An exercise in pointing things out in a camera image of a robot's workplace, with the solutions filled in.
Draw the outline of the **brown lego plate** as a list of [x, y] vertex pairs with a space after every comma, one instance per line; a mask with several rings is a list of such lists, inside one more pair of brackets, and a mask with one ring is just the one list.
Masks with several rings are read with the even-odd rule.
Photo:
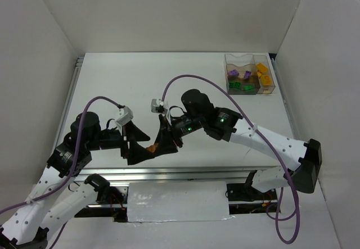
[[148, 151], [150, 151], [151, 153], [155, 153], [155, 151], [156, 151], [157, 148], [158, 148], [158, 145], [159, 145], [158, 143], [154, 143], [153, 145], [147, 147], [146, 149], [147, 149]]

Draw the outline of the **green rounded lego brick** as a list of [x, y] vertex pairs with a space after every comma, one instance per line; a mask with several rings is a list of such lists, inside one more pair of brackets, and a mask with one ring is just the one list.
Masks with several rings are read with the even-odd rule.
[[254, 86], [253, 86], [253, 85], [244, 85], [244, 86], [242, 87], [242, 90], [243, 90], [243, 91], [248, 91], [248, 90], [252, 90], [252, 89], [254, 89]]

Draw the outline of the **purple lego plate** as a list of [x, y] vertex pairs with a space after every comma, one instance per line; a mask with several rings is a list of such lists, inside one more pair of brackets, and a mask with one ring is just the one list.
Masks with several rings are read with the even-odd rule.
[[244, 79], [249, 79], [251, 76], [252, 76], [252, 72], [246, 70], [243, 78]]

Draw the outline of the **yellow butterfly lego brick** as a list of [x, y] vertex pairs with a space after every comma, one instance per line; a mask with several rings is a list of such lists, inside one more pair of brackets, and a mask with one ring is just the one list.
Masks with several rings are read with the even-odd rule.
[[263, 86], [271, 86], [272, 85], [272, 79], [269, 75], [263, 75], [260, 78]]

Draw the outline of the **yellow rectangular lego brick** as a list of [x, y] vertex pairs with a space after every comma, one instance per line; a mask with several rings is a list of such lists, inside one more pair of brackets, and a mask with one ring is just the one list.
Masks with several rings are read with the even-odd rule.
[[256, 68], [258, 71], [260, 71], [262, 74], [266, 74], [268, 72], [268, 68], [263, 65], [262, 63], [259, 63], [256, 65]]

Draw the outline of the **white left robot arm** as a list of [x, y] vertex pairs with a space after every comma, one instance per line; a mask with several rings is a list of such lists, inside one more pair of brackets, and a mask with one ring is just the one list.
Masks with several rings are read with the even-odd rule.
[[63, 228], [80, 210], [98, 202], [120, 201], [121, 193], [100, 174], [91, 174], [66, 199], [60, 194], [74, 182], [91, 161], [92, 151], [120, 149], [129, 164], [136, 164], [152, 153], [139, 145], [150, 137], [132, 122], [132, 115], [121, 110], [112, 129], [101, 129], [96, 113], [79, 114], [47, 161], [38, 183], [26, 200], [15, 205], [15, 213], [1, 225], [1, 248], [45, 248], [55, 231]]

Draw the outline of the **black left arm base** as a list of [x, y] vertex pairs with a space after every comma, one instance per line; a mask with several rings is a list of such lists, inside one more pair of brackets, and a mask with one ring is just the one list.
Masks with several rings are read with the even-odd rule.
[[127, 193], [111, 186], [94, 203], [82, 208], [75, 218], [108, 218], [116, 223], [127, 223]]

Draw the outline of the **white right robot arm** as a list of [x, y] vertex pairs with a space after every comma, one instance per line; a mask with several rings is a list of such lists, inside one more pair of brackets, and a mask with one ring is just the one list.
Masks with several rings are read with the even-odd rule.
[[170, 107], [153, 99], [151, 111], [159, 115], [160, 127], [151, 152], [156, 156], [178, 152], [182, 138], [199, 129], [217, 141], [241, 144], [267, 155], [279, 167], [251, 171], [246, 186], [258, 192], [291, 187], [301, 193], [313, 193], [322, 165], [321, 144], [291, 139], [261, 126], [249, 124], [244, 115], [215, 107], [208, 96], [197, 89], [186, 91], [181, 101], [185, 110], [179, 117], [170, 115]]

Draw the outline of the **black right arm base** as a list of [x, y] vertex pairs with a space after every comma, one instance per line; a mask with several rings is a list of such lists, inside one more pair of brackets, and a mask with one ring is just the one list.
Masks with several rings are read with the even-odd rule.
[[229, 201], [254, 202], [262, 201], [263, 203], [277, 201], [277, 193], [274, 190], [262, 193], [244, 183], [227, 183], [225, 196]]

